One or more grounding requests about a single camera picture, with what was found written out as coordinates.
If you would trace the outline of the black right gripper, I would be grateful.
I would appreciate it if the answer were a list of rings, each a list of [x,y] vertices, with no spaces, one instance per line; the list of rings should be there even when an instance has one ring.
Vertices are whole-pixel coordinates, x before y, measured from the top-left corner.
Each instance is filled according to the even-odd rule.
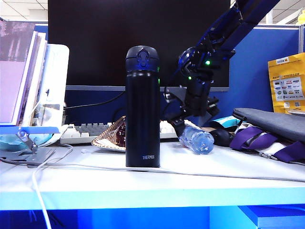
[[[184,119],[191,115],[199,116],[198,126],[204,126],[210,119],[219,113],[217,104],[219,99],[208,97],[210,81],[189,80],[187,83],[185,106],[180,106],[178,113],[168,113],[167,106],[164,108],[166,121],[174,128],[177,137],[181,137],[185,129]]]

